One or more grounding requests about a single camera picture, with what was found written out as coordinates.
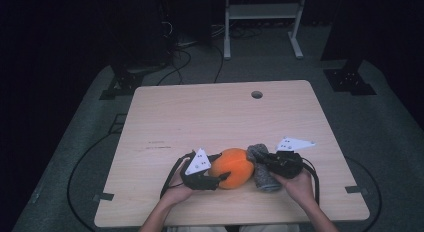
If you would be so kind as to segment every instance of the fingers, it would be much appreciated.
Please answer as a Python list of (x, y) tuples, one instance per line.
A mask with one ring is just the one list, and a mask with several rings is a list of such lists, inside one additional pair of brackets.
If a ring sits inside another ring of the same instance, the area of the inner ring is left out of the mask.
[(278, 182), (280, 182), (282, 185), (286, 185), (288, 182), (288, 179), (284, 178), (283, 176), (280, 176), (278, 174), (274, 174), (272, 172), (269, 172), (271, 176), (273, 176)]
[(171, 181), (169, 182), (169, 186), (172, 187), (172, 186), (176, 186), (178, 184), (182, 184), (183, 183), (183, 180), (181, 178), (180, 173), (181, 173), (181, 170), (184, 167), (184, 164), (186, 162), (187, 162), (187, 160), (186, 161), (183, 161), (183, 163), (181, 163), (180, 167), (178, 167), (178, 169), (175, 171), (174, 175), (171, 178)]

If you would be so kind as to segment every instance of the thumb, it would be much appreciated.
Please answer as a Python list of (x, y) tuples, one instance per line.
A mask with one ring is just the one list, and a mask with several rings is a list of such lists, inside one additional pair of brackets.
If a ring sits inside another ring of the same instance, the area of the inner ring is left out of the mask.
[(281, 176), (281, 175), (278, 175), (278, 174), (275, 174), (275, 173), (273, 173), (273, 172), (269, 172), (269, 174), (272, 176), (272, 177), (274, 177), (276, 180), (278, 180), (278, 182), (280, 182), (282, 185), (286, 185), (286, 183), (287, 183), (287, 179), (286, 178), (284, 178), (283, 176)]

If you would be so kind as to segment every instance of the gray object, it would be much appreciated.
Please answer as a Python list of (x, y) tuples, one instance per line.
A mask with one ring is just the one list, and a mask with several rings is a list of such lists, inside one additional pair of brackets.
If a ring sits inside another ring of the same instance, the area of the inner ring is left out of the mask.
[(269, 152), (264, 144), (251, 145), (247, 148), (247, 159), (255, 165), (253, 179), (256, 187), (265, 192), (272, 192), (281, 189), (282, 185), (270, 175), (266, 165), (257, 162), (266, 158), (267, 154)]

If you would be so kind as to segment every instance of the black cable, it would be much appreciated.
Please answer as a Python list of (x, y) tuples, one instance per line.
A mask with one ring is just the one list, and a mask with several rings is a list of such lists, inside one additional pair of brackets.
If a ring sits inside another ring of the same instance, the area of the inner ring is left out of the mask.
[(188, 53), (188, 52), (186, 52), (186, 51), (184, 51), (184, 50), (181, 50), (180, 52), (182, 52), (182, 53), (184, 53), (184, 54), (186, 54), (187, 56), (188, 56), (188, 60), (187, 60), (187, 62), (185, 63), (185, 64), (183, 64), (181, 67), (179, 67), (179, 68), (177, 68), (177, 69), (175, 69), (175, 70), (173, 70), (173, 71), (171, 71), (171, 72), (169, 72), (168, 74), (166, 74), (164, 77), (162, 77), (162, 79), (161, 80), (159, 80), (159, 82), (156, 84), (156, 86), (159, 86), (161, 83), (162, 83), (162, 81), (164, 81), (168, 76), (170, 76), (171, 74), (173, 74), (173, 73), (175, 73), (175, 72), (178, 72), (179, 73), (179, 70), (180, 69), (182, 69), (182, 68), (184, 68), (184, 67), (186, 67), (189, 63), (190, 63), (190, 61), (191, 61), (191, 55), (190, 55), (190, 53)]
[(165, 194), (166, 190), (168, 188), (170, 188), (169, 183), (171, 182), (172, 177), (175, 174), (175, 171), (177, 171), (177, 169), (180, 167), (181, 163), (186, 159), (189, 158), (191, 154), (186, 154), (183, 157), (179, 158), (177, 160), (177, 162), (175, 162), (174, 166), (172, 167), (171, 171), (169, 172), (168, 178), (166, 178), (165, 183), (163, 184), (162, 190), (160, 192), (160, 197), (162, 198), (162, 196)]
[(307, 159), (305, 159), (305, 158), (302, 158), (302, 160), (304, 160), (304, 161), (308, 162), (308, 163), (309, 163), (309, 165), (312, 167), (312, 169), (314, 169), (314, 170), (316, 171), (316, 169), (315, 169), (314, 165), (311, 163), (311, 161), (309, 161), (309, 160), (307, 160)]
[(252, 29), (237, 27), (237, 28), (231, 30), (230, 36), (231, 36), (232, 39), (247, 40), (247, 39), (251, 39), (253, 37), (256, 37), (256, 36), (259, 36), (259, 35), (262, 34), (262, 29), (260, 27), (257, 27), (255, 29), (257, 29), (259, 32), (255, 32)]
[(175, 64), (174, 64), (174, 60), (172, 60), (172, 61), (171, 61), (171, 65), (172, 65), (172, 67), (174, 67), (174, 69), (175, 69), (175, 70), (177, 70), (178, 76), (180, 77), (180, 82), (179, 82), (178, 84), (184, 84), (184, 82), (183, 82), (183, 76), (181, 75), (180, 68), (177, 68), (177, 67), (175, 66)]
[(169, 186), (168, 187), (168, 189), (172, 189), (172, 188), (175, 188), (175, 187), (178, 187), (178, 186), (181, 186), (181, 185), (183, 185), (184, 183), (179, 183), (179, 184), (176, 184), (176, 185), (172, 185), (172, 186)]
[(374, 226), (374, 224), (377, 222), (378, 218), (380, 217), (381, 214), (381, 209), (383, 207), (383, 199), (381, 196), (381, 190), (380, 187), (378, 186), (377, 180), (374, 178), (374, 176), (372, 176), (371, 172), (365, 168), (365, 166), (363, 166), (361, 163), (359, 163), (358, 161), (348, 157), (348, 156), (344, 156), (346, 159), (350, 160), (351, 162), (355, 163), (356, 165), (358, 165), (359, 167), (361, 167), (367, 174), (368, 176), (371, 178), (371, 180), (374, 183), (374, 186), (377, 190), (377, 195), (378, 195), (378, 209), (377, 209), (377, 213), (374, 217), (374, 219), (371, 221), (371, 223), (363, 230), (364, 232), (369, 231), (371, 229), (371, 227)]
[(314, 177), (315, 201), (319, 205), (319, 178), (318, 178), (317, 172), (315, 171), (315, 168), (313, 168), (313, 165), (311, 167), (308, 164), (303, 163), (303, 168), (305, 168), (312, 175), (312, 177)]
[(222, 54), (222, 51), (218, 48), (218, 46), (214, 45), (214, 47), (218, 50), (219, 55), (221, 56), (221, 64), (219, 65), (218, 73), (216, 73), (215, 79), (213, 81), (213, 83), (215, 84), (218, 80), (219, 74), (221, 73), (222, 66), (224, 65), (224, 55)]
[(70, 194), (70, 187), (71, 187), (71, 182), (72, 182), (72, 178), (73, 178), (73, 176), (74, 176), (74, 173), (75, 173), (75, 171), (76, 171), (76, 169), (78, 168), (78, 166), (79, 166), (79, 164), (81, 163), (81, 161), (85, 158), (85, 156), (94, 148), (94, 147), (96, 147), (100, 142), (102, 142), (103, 140), (105, 140), (106, 138), (108, 138), (110, 135), (112, 135), (112, 134), (120, 134), (120, 133), (118, 133), (119, 131), (121, 131), (122, 130), (122, 127), (120, 127), (120, 128), (118, 128), (118, 129), (116, 129), (116, 130), (110, 130), (109, 129), (109, 132), (105, 135), (105, 136), (103, 136), (102, 138), (100, 138), (99, 140), (97, 140), (93, 145), (91, 145), (85, 152), (84, 152), (84, 154), (79, 158), (79, 160), (77, 161), (77, 163), (74, 165), (74, 168), (72, 169), (72, 172), (71, 172), (71, 175), (69, 176), (69, 179), (68, 179), (68, 185), (67, 185), (67, 188), (66, 188), (66, 199), (67, 199), (67, 202), (68, 202), (68, 205), (69, 205), (69, 208), (71, 209), (71, 211), (72, 211), (72, 213), (74, 214), (74, 216), (77, 218), (77, 220), (85, 227), (85, 228), (87, 228), (89, 231), (92, 231), (92, 232), (94, 232), (95, 230), (91, 227), (91, 226), (89, 226), (79, 215), (78, 215), (78, 213), (76, 212), (76, 210), (75, 210), (75, 208), (74, 208), (74, 206), (72, 205), (72, 202), (71, 202), (71, 194)]

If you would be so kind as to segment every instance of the forearm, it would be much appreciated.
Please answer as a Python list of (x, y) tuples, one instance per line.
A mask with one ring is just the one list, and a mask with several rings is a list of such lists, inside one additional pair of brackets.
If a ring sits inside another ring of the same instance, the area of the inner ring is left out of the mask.
[(173, 208), (172, 204), (159, 201), (156, 207), (152, 210), (149, 217), (147, 217), (139, 232), (160, 232), (162, 231), (165, 219)]
[(331, 220), (325, 215), (315, 201), (301, 204), (309, 220), (315, 228), (315, 231), (336, 232), (339, 231)]

